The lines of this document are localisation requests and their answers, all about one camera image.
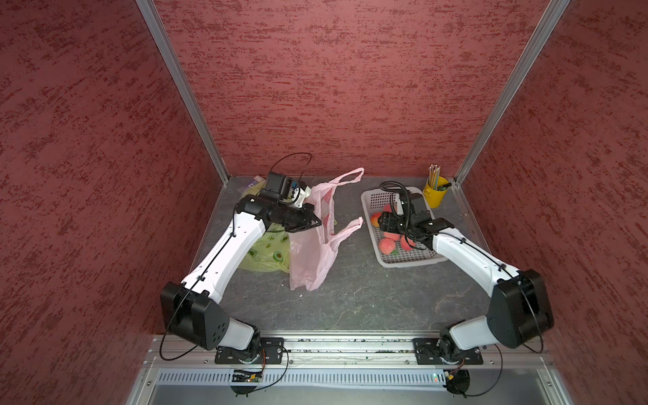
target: pencil holder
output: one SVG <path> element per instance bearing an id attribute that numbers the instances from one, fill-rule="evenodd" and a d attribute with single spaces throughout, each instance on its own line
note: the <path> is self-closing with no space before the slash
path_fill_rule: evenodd
<path id="1" fill-rule="evenodd" d="M 449 183 L 450 182 L 448 180 L 439 176 L 438 187 L 443 187 Z M 446 189 L 445 191 L 433 190 L 432 187 L 426 182 L 425 188 L 423 189 L 423 196 L 425 197 L 425 200 L 428 202 L 430 208 L 439 208 L 439 205 L 441 205 L 441 200 L 443 200 L 443 196 L 447 191 L 448 189 Z"/>

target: yellow-green plastic bag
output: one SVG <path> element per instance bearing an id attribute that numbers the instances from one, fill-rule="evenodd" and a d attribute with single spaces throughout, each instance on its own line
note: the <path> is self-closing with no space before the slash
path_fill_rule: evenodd
<path id="1" fill-rule="evenodd" d="M 265 185 L 265 181 L 248 188 L 243 195 L 257 195 Z M 251 272 L 276 272 L 281 270 L 290 271 L 290 238 L 288 232 L 278 224 L 272 224 L 270 228 L 256 241 L 252 248 L 243 258 L 238 268 Z"/>

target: plastic bag handle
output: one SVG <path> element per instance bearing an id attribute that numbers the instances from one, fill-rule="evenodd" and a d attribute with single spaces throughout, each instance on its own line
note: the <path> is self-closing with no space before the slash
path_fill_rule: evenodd
<path id="1" fill-rule="evenodd" d="M 357 175 L 357 177 L 354 178 L 353 180 L 343 181 L 343 182 L 340 183 L 340 180 L 342 180 L 343 178 L 347 177 L 349 174 L 354 174 L 354 173 L 358 173 L 358 172 L 359 172 L 360 174 Z M 341 176 L 338 176 L 338 177 L 334 178 L 333 180 L 329 181 L 329 183 L 331 183 L 331 184 L 337 184 L 337 185 L 345 185 L 345 184 L 350 184 L 350 183 L 358 183 L 358 182 L 360 181 L 360 179 L 362 179 L 362 175 L 363 175 L 363 174 L 364 174 L 364 167 L 358 167 L 356 170 L 352 170 L 352 171 L 350 171 L 350 172 L 348 172 L 348 173 L 345 173 L 345 174 L 343 174 L 343 175 L 341 175 Z"/>
<path id="2" fill-rule="evenodd" d="M 352 233 L 360 229 L 363 223 L 364 221 L 362 220 L 361 216 L 359 216 L 358 219 L 349 222 L 349 225 L 347 225 L 346 228 L 342 229 L 340 232 L 332 235 L 329 238 L 329 247 L 333 251 L 337 251 L 338 246 L 342 243 L 342 241 L 348 238 Z"/>

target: red textured wall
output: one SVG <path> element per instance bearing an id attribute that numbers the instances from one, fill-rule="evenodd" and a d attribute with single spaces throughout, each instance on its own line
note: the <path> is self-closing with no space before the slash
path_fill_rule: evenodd
<path id="1" fill-rule="evenodd" d="M 0 5 L 0 402 L 122 404 L 218 178 L 132 0 Z"/>
<path id="2" fill-rule="evenodd" d="M 156 1 L 230 173 L 386 176 L 456 173 L 547 3 Z"/>
<path id="3" fill-rule="evenodd" d="M 648 4 L 572 0 L 470 172 L 493 251 L 545 276 L 578 404 L 648 403 Z"/>

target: white robotic arm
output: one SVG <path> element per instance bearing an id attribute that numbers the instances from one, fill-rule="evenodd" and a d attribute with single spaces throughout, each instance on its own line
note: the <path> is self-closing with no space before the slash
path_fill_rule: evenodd
<path id="1" fill-rule="evenodd" d="M 407 235 L 447 257 L 491 297 L 485 316 L 441 331 L 438 354 L 442 358 L 455 362 L 463 352 L 493 343 L 515 348 L 553 326 L 544 281 L 537 272 L 522 272 L 504 263 L 469 241 L 450 222 L 432 219 L 421 194 L 412 194 L 395 181 L 384 182 L 380 188 L 397 196 L 394 213 L 380 216 L 381 230 Z"/>
<path id="2" fill-rule="evenodd" d="M 160 300 L 167 332 L 211 350 L 239 351 L 258 345 L 258 330 L 231 319 L 218 305 L 245 254 L 271 223 L 297 232 L 321 225 L 312 204 L 304 203 L 310 188 L 303 182 L 270 172 L 258 196 L 245 196 L 235 207 L 223 236 L 180 285 L 167 283 Z"/>

